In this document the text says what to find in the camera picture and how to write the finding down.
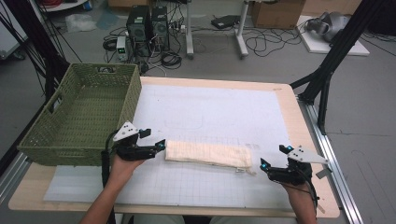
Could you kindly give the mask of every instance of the cardboard box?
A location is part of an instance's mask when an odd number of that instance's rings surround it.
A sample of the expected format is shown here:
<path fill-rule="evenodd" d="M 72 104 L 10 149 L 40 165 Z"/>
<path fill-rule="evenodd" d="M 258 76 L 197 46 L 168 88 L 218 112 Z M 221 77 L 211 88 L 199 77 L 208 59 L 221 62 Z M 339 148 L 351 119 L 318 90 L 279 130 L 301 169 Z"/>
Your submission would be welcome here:
<path fill-rule="evenodd" d="M 304 4 L 305 0 L 282 0 L 274 4 L 256 2 L 251 18 L 257 28 L 293 29 Z"/>
<path fill-rule="evenodd" d="M 320 16 L 323 12 L 353 15 L 361 0 L 306 0 L 302 15 Z"/>
<path fill-rule="evenodd" d="M 134 5 L 152 6 L 152 0 L 107 0 L 108 6 L 116 9 L 130 9 Z"/>

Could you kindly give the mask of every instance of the wooden table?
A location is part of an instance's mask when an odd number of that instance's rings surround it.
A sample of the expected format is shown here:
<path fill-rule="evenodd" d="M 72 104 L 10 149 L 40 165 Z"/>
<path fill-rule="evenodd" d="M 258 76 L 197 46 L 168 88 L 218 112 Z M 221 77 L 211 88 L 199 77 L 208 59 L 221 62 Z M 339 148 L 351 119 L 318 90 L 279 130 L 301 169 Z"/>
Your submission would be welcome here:
<path fill-rule="evenodd" d="M 276 94 L 282 116 L 286 124 L 292 146 L 304 146 L 315 149 L 294 92 L 287 84 L 254 83 L 238 81 L 181 79 L 162 77 L 141 77 L 142 84 L 169 85 L 183 87 L 208 87 L 238 90 L 272 91 Z M 322 170 L 320 164 L 312 164 L 314 174 Z M 90 203 L 55 203 L 43 201 L 56 167 L 33 163 L 9 201 L 12 210 L 29 211 L 86 211 Z M 318 200 L 318 217 L 338 217 L 340 212 L 327 177 L 312 182 L 316 187 Z M 116 204 L 117 213 L 179 214 L 206 216 L 249 216 L 249 217 L 294 217 L 290 210 L 217 208 L 188 206 L 159 206 Z"/>

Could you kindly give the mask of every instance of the triangular white bracket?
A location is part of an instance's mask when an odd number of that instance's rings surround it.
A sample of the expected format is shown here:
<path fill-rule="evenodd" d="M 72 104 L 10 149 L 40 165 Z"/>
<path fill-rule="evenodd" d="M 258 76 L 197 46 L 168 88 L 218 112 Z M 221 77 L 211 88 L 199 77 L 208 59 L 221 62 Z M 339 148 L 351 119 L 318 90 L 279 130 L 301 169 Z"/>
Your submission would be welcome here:
<path fill-rule="evenodd" d="M 302 147 L 297 147 L 288 154 L 288 157 L 300 162 L 311 162 L 311 163 L 322 163 L 328 164 L 329 160 L 319 156 L 317 153 L 309 150 L 303 149 Z"/>
<path fill-rule="evenodd" d="M 136 133 L 139 133 L 139 130 L 130 121 L 127 120 L 124 124 L 122 124 L 122 127 L 116 133 L 116 135 L 114 135 L 113 141 L 120 141 L 121 139 L 129 137 Z"/>

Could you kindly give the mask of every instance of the basket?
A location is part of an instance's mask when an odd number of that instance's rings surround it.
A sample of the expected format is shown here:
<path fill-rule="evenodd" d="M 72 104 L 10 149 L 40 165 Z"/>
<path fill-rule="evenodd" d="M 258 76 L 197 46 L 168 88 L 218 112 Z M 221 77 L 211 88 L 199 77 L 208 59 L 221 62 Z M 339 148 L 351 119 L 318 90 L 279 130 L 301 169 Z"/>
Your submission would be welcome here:
<path fill-rule="evenodd" d="M 141 89 L 135 65 L 72 63 L 18 150 L 42 165 L 101 165 L 108 136 L 133 120 Z"/>

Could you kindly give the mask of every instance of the concrete floor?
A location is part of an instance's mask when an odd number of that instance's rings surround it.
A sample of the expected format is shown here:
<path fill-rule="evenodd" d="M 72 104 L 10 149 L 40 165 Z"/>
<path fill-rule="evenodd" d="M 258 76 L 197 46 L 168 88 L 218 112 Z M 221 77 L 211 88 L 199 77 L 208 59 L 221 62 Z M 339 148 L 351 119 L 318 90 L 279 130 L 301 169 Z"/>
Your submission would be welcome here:
<path fill-rule="evenodd" d="M 55 16 L 61 18 L 72 13 L 86 12 L 74 8 Z M 87 13 L 92 15 L 94 21 L 109 16 L 102 7 Z M 194 19 L 193 24 L 210 27 L 209 21 L 209 18 Z M 103 37 L 125 22 L 125 19 L 116 18 L 106 28 L 64 34 L 64 37 L 84 63 L 103 63 Z M 287 45 L 264 58 L 250 50 L 249 56 L 240 60 L 236 41 L 230 33 L 194 33 L 193 37 L 197 52 L 194 59 L 187 59 L 182 42 L 182 65 L 177 70 L 165 70 L 168 77 L 291 83 L 314 72 L 326 56 L 308 53 L 301 43 Z M 395 42 L 370 41 L 396 53 Z M 384 50 L 364 40 L 361 43 L 370 55 L 347 56 L 332 78 L 326 130 L 363 222 L 392 223 L 396 220 L 396 195 L 393 193 L 396 175 L 392 173 L 396 170 L 393 146 L 396 61 L 395 56 Z M 78 61 L 65 44 L 64 50 L 67 61 Z M 146 75 L 163 77 L 164 72 L 154 68 Z M 0 157 L 43 102 L 44 97 L 30 61 L 0 61 Z M 54 220 L 56 223 L 75 223 L 82 216 L 72 212 L 11 211 L 7 208 L 11 194 L 12 191 L 0 201 L 0 223 L 53 223 Z M 295 223 L 295 220 L 271 218 L 266 223 Z M 339 218 L 320 219 L 319 223 L 347 223 L 347 219 L 342 213 Z"/>

